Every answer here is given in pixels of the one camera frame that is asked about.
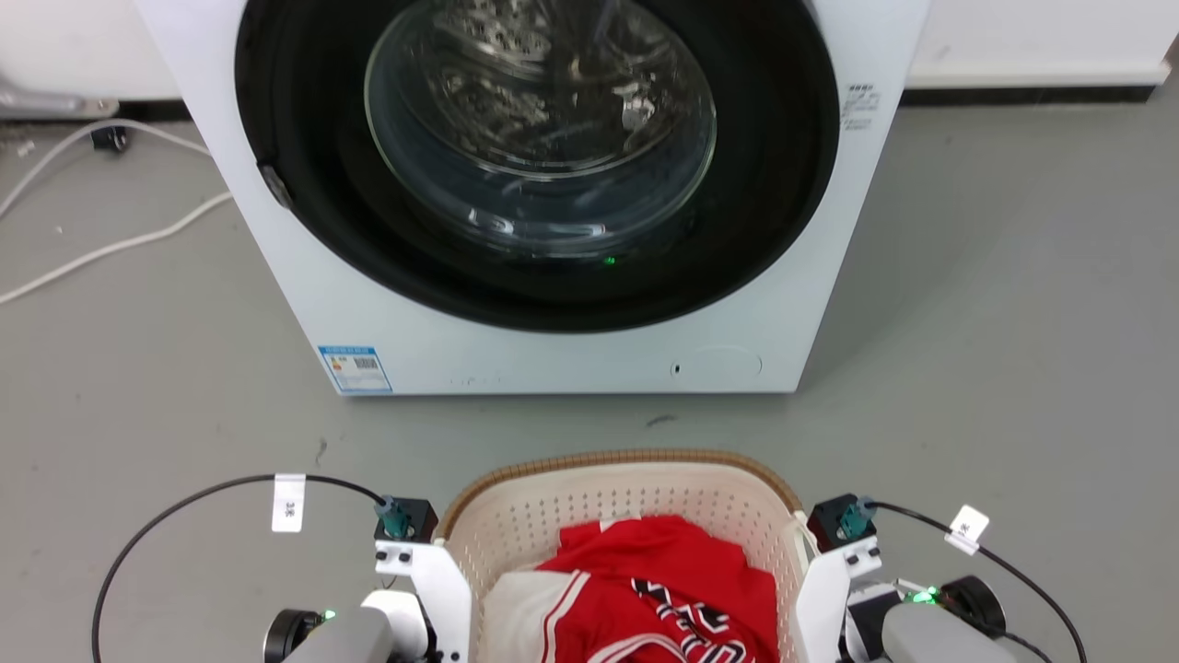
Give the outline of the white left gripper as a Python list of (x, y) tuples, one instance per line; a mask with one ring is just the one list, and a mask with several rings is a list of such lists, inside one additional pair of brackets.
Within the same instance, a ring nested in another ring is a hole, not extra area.
[(474, 659), (474, 592), (444, 541), (375, 541), (376, 571), (407, 576), (424, 613), (429, 652), (442, 662)]

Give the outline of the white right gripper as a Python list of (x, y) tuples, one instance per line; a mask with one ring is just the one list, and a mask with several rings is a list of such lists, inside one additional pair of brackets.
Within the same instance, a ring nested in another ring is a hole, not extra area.
[(795, 654), (799, 662), (838, 662), (852, 580), (881, 569), (877, 541), (852, 541), (809, 563), (795, 599)]

